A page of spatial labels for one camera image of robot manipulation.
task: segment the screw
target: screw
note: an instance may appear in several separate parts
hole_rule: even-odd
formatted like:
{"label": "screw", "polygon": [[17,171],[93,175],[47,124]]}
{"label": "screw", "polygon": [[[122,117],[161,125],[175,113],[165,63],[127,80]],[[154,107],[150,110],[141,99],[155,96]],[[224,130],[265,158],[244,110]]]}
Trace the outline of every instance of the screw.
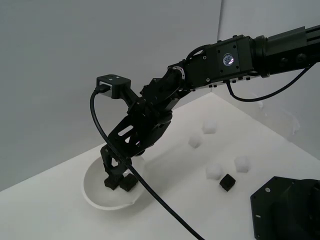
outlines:
{"label": "screw", "polygon": [[296,56],[295,61],[297,64],[301,64],[307,60],[307,55],[300,53]]}
{"label": "screw", "polygon": [[289,60],[285,57],[281,58],[279,66],[283,68],[288,63],[288,61]]}

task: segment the black bracket with holes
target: black bracket with holes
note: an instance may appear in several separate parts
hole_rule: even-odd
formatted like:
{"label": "black bracket with holes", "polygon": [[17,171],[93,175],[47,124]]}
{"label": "black bracket with holes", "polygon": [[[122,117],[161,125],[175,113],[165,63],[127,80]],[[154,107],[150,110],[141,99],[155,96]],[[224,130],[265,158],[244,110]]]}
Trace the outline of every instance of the black bracket with holes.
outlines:
{"label": "black bracket with holes", "polygon": [[318,180],[274,176],[250,201],[255,239],[320,239]]}

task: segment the black cube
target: black cube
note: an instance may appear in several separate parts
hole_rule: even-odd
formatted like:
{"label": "black cube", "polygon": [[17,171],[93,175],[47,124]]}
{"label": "black cube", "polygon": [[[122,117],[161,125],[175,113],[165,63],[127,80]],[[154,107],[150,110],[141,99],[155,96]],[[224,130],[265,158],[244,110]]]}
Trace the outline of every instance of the black cube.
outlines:
{"label": "black cube", "polygon": [[225,175],[220,181],[220,186],[227,192],[235,185],[236,180],[229,174]]}

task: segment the mounting plate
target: mounting plate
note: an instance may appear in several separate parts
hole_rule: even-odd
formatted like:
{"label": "mounting plate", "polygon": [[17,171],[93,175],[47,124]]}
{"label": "mounting plate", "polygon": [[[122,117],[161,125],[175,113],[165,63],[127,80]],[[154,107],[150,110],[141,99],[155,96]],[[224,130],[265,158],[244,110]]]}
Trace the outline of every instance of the mounting plate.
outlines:
{"label": "mounting plate", "polygon": [[257,240],[277,240],[273,229],[271,205],[280,195],[297,181],[296,179],[274,176],[251,195],[251,211],[254,237]]}

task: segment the white cube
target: white cube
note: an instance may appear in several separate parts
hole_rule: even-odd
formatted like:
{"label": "white cube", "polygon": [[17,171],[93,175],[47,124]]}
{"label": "white cube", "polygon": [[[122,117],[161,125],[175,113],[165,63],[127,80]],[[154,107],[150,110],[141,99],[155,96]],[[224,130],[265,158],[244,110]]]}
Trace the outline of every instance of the white cube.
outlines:
{"label": "white cube", "polygon": [[205,168],[205,175],[207,179],[219,180],[223,175],[223,170],[220,164],[212,163]]}
{"label": "white cube", "polygon": [[215,134],[217,131],[217,122],[214,119],[204,121],[202,131],[204,134]]}
{"label": "white cube", "polygon": [[194,149],[198,148],[201,145],[201,143],[202,143],[202,137],[197,133],[193,134],[188,141],[188,144]]}
{"label": "white cube", "polygon": [[249,172],[249,159],[246,156],[237,156],[234,159],[235,169],[238,173],[247,173]]}

